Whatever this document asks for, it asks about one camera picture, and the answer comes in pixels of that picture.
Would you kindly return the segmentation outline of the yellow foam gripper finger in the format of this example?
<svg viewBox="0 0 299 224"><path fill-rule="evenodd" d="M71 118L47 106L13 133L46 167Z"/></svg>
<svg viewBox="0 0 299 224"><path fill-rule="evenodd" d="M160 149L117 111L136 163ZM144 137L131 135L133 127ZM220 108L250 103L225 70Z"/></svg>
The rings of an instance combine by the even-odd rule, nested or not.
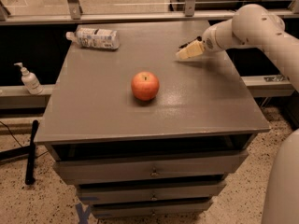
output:
<svg viewBox="0 0 299 224"><path fill-rule="evenodd" d="M179 49L176 53L176 56L180 60L186 60L195 56L202 55L205 51L203 42L202 46L199 46L197 44L190 45L184 49Z"/></svg>

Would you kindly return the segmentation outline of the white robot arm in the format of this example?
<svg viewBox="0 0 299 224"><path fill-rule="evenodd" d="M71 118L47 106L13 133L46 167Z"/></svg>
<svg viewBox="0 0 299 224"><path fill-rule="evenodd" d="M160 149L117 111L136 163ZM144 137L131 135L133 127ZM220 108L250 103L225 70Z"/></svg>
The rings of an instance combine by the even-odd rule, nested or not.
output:
<svg viewBox="0 0 299 224"><path fill-rule="evenodd" d="M284 21L264 7L241 7L228 21L216 23L179 47L189 59L205 52L256 48L299 91L299 39L285 32ZM299 129L282 143L270 172L262 224L299 224Z"/></svg>

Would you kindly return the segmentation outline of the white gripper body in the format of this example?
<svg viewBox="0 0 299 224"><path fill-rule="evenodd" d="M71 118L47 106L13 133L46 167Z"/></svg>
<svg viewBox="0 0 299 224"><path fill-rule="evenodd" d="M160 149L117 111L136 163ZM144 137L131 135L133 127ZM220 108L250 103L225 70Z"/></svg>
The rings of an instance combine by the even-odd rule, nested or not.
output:
<svg viewBox="0 0 299 224"><path fill-rule="evenodd" d="M217 23L208 27L203 35L202 42L208 52L219 52L232 45L232 26L230 23Z"/></svg>

